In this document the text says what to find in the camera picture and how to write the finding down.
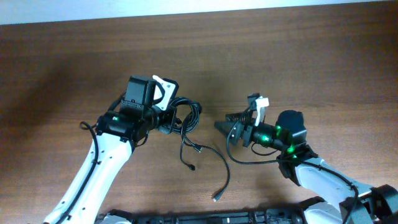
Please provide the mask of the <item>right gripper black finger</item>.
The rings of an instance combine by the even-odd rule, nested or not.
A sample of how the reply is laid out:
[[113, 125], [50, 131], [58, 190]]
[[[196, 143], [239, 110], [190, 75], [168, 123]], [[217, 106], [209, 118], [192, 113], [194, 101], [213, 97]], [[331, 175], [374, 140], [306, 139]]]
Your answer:
[[251, 122], [252, 111], [226, 114], [225, 118], [227, 121]]
[[214, 127], [224, 136], [231, 139], [237, 138], [237, 122], [236, 121], [215, 121]]

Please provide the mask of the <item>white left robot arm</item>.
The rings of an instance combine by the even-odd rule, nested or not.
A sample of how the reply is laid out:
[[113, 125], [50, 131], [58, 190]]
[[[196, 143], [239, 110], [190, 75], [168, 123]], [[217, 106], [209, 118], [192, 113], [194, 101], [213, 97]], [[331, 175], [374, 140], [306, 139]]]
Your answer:
[[153, 129], [171, 133], [177, 109], [169, 103], [177, 91], [174, 80], [131, 76], [126, 90], [96, 124], [81, 122], [93, 142], [73, 182], [44, 223], [94, 223], [113, 180], [135, 148]]

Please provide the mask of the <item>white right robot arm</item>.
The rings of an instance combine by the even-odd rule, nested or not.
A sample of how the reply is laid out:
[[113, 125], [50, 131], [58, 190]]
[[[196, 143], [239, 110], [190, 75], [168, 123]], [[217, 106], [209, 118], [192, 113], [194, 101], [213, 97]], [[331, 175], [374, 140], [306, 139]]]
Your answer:
[[319, 201], [302, 209], [305, 223], [397, 223], [397, 189], [373, 187], [330, 167], [307, 144], [303, 114], [285, 110], [274, 125], [252, 117], [253, 111], [227, 114], [215, 128], [227, 145], [243, 141], [275, 149], [274, 159], [286, 179], [315, 192]]

